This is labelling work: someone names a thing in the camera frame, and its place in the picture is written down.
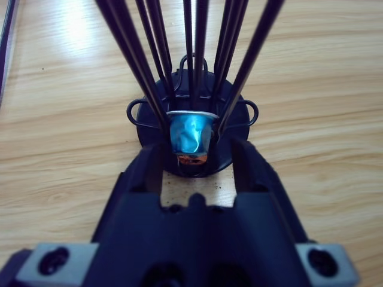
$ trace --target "wood grain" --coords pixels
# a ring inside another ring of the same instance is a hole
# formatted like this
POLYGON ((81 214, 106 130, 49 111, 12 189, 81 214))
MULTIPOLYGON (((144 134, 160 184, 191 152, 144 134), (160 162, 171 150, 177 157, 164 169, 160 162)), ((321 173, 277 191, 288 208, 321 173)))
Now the wood grain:
MULTIPOLYGON (((264 3, 249 3, 231 81, 264 3)), ((183 6, 162 5, 175 70, 186 53, 183 6)), ((211 5, 210 67, 223 10, 211 5)), ((310 237, 347 248, 362 286, 383 286, 382 33, 382 1, 289 0, 242 93, 260 110, 250 141, 276 168, 310 237)), ((125 108, 142 92, 93 1, 21 0, 10 60, 0 108, 0 265, 38 242, 89 240, 140 149, 125 108)), ((230 206, 232 169, 198 180, 164 173, 163 204, 187 204, 197 191, 230 206)))

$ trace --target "wooden table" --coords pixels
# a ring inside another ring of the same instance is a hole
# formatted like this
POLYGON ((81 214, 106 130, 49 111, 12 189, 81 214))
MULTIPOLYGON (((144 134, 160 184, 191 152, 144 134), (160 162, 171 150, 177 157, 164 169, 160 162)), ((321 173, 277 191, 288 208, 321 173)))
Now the wooden table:
MULTIPOLYGON (((220 2, 209 14, 210 70, 220 2)), ((183 6, 162 3, 175 70, 186 53, 183 6)), ((231 81, 264 3, 249 3, 231 81)), ((347 248, 362 286, 383 286, 382 27, 382 1, 287 1, 242 92, 260 110, 249 140, 310 237, 347 248)), ((12 47, 0 109, 0 265, 38 242, 89 240, 140 149, 125 109, 142 91, 93 1, 21 0, 12 47)), ((187 204, 197 191, 230 206, 232 169, 204 179, 164 173, 163 204, 187 204)))

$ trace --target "screw head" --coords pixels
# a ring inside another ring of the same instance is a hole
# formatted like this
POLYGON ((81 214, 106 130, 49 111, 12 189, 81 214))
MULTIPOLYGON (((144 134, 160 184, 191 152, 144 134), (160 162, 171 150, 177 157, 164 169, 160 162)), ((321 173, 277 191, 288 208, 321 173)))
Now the screw head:
POLYGON ((311 267, 324 277, 333 277, 338 273, 338 264, 325 250, 311 249, 308 260, 311 267))
POLYGON ((68 261, 69 251, 67 248, 59 247, 50 251, 41 259, 38 270, 42 275, 52 275, 59 271, 68 261))

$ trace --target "black circular base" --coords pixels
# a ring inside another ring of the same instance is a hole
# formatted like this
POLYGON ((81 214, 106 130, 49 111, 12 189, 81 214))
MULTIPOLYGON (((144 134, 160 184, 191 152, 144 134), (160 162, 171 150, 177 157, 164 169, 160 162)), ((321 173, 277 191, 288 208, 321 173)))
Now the black circular base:
MULTIPOLYGON (((173 82, 177 83, 180 75, 180 70, 177 70, 172 74, 173 82)), ((208 72, 208 75, 203 79, 204 83, 201 85, 200 99, 197 103, 198 111, 209 111, 208 99, 209 93, 206 90, 208 87, 209 90, 212 89, 214 83, 214 74, 208 72)), ((175 107, 176 110, 190 110, 190 99, 188 97, 188 76, 187 70, 182 70, 182 81, 180 87, 176 92, 176 101, 175 107)), ((160 97, 164 99, 166 97, 165 89, 161 81, 156 83, 160 97)), ((223 100, 226 100, 229 96, 231 89, 231 83, 225 81, 221 91, 220 97, 223 100)), ((219 114, 223 109, 224 102, 217 101, 217 110, 213 113, 219 114)), ((163 100, 163 107, 165 111, 169 111, 169 101, 163 100)), ((148 103, 141 103, 138 108, 138 113, 136 117, 137 121, 140 123, 149 124, 152 126, 158 126, 157 120, 149 106, 148 103)), ((235 124, 244 124, 249 122, 249 112, 245 104, 237 104, 233 113, 229 118, 228 126, 235 124)), ((178 164, 178 159, 175 154, 172 153, 171 146, 167 143, 161 134, 159 129, 154 129, 151 127, 137 127, 138 139, 142 146, 156 144, 159 142, 163 143, 163 152, 164 152, 164 169, 167 172, 173 173, 174 175, 186 176, 186 177, 204 177, 217 173, 232 163, 232 152, 230 138, 237 137, 240 139, 247 139, 249 134, 249 127, 237 127, 232 129, 227 129, 221 136, 218 143, 214 146, 211 146, 208 154, 208 161, 202 166, 183 166, 178 164)))

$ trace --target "black metal rod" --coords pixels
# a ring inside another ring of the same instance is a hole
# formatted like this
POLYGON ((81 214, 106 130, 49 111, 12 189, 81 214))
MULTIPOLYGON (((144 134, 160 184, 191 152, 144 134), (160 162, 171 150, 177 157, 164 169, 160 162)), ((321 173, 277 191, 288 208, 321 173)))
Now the black metal rod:
POLYGON ((203 54, 205 52, 206 27, 208 22, 209 0, 197 0, 196 11, 196 40, 194 60, 194 97, 191 99, 191 109, 196 109, 199 98, 200 82, 202 76, 203 54))
POLYGON ((142 21, 142 25, 143 25, 144 30, 145 30, 146 38, 148 39, 151 55, 153 56, 154 64, 156 65, 158 75, 159 75, 161 81, 164 83, 164 85, 166 85, 165 76, 164 76, 163 71, 162 71, 160 58, 158 56, 158 52, 157 52, 157 48, 156 48, 156 43, 154 42, 153 33, 151 32, 151 27, 150 27, 150 23, 149 23, 149 18, 148 18, 148 15, 146 13, 144 0, 136 0, 136 4, 138 7, 138 12, 139 12, 139 16, 140 16, 141 21, 142 21))
MULTIPOLYGON (((243 4, 241 6, 241 9, 240 9, 238 22, 236 23, 235 33, 234 33, 232 43, 230 46, 229 55, 228 55, 227 60, 226 60, 226 65, 223 69, 223 76, 222 76, 222 80, 221 80, 222 83, 224 80, 226 80, 227 74, 229 72, 230 64, 232 62, 234 51, 235 51, 235 46, 237 44, 238 36, 239 36, 240 31, 241 31, 242 22, 244 21, 247 4, 248 4, 248 0, 244 0, 243 4)), ((220 89, 222 87, 222 83, 218 84, 218 92, 220 92, 220 89)))
POLYGON ((230 8, 232 7, 232 2, 233 0, 225 1, 225 7, 223 9, 222 22, 221 22, 220 37, 218 39, 217 52, 215 54, 214 73, 217 73, 218 71, 218 63, 220 61, 220 57, 221 57, 221 53, 223 49, 223 39, 227 30, 227 24, 229 22, 229 12, 230 12, 230 8))
POLYGON ((244 88, 246 80, 254 66, 254 63, 259 55, 262 45, 267 38, 269 31, 282 7, 284 0, 268 0, 263 14, 257 26, 257 29, 251 39, 250 46, 246 52, 246 55, 239 68, 237 77, 234 80, 232 89, 230 91, 229 98, 222 110, 220 119, 218 121, 218 134, 222 135, 230 115, 232 114, 234 107, 239 100, 241 91, 244 88))
POLYGON ((187 75, 189 76, 189 96, 194 99, 193 82, 193 35, 192 35, 192 2, 184 0, 184 21, 186 38, 186 56, 187 56, 187 75))
POLYGON ((5 79, 7 78, 7 47, 8 40, 10 35, 14 30, 14 17, 16 17, 17 7, 19 3, 18 0, 9 0, 7 5, 7 12, 5 13, 4 24, 1 32, 1 40, 0 40, 0 106, 2 95, 5 88, 5 79))
POLYGON ((169 119, 158 97, 153 75, 125 1, 96 0, 96 2, 142 91, 147 96, 148 103, 159 122, 163 134, 167 138, 169 135, 169 119))
POLYGON ((209 108, 210 110, 213 110, 215 107, 215 103, 217 101, 217 94, 221 90, 222 83, 226 79, 227 73, 229 71, 239 31, 241 30, 242 21, 244 19, 246 6, 247 0, 232 1, 230 4, 227 26, 222 40, 223 48, 219 56, 217 67, 214 66, 216 69, 214 71, 215 79, 212 89, 212 96, 209 108))
POLYGON ((147 7, 163 70, 165 73, 166 83, 170 92, 170 98, 172 100, 175 99, 174 84, 172 80, 172 62, 170 58, 168 40, 166 38, 165 25, 163 23, 160 2, 159 0, 149 0, 147 1, 147 7))

